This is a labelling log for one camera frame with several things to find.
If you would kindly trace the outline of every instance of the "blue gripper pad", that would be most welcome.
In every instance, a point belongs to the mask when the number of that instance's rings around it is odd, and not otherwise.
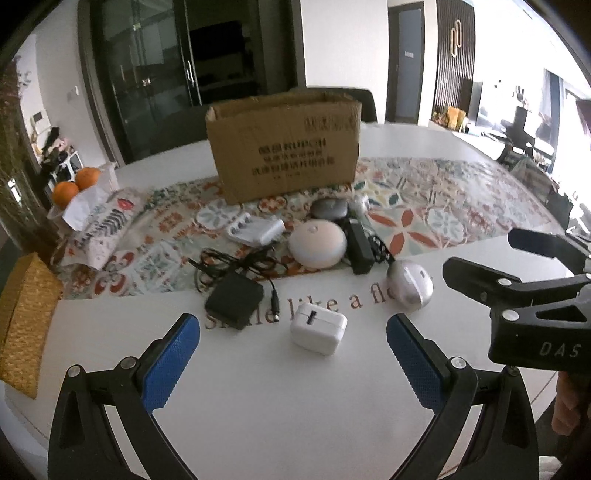
[[[166,405],[199,344],[200,334],[199,320],[184,314],[166,336],[154,344],[157,357],[142,382],[142,402],[148,413]]]
[[[398,315],[389,319],[386,337],[420,404],[437,415],[445,403],[443,381],[424,349]]]

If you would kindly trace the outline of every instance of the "woven basket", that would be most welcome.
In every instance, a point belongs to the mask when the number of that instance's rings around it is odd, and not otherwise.
[[[61,282],[37,254],[17,261],[0,296],[0,380],[31,398]]]

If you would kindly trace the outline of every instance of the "orange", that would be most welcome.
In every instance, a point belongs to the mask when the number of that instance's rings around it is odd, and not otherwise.
[[[53,189],[53,202],[64,210],[79,191],[80,189],[72,181],[61,181]]]
[[[94,167],[85,167],[76,173],[76,185],[80,190],[92,187],[100,176],[100,170]]]

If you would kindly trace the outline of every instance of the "cardboard box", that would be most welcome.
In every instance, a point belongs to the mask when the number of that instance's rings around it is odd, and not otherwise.
[[[226,201],[350,183],[361,103],[334,93],[280,93],[213,105],[207,137]]]

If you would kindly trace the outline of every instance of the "white battery charger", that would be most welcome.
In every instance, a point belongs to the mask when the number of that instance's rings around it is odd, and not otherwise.
[[[239,244],[258,248],[269,245],[284,231],[285,225],[281,219],[260,218],[245,212],[226,228],[226,235]]]

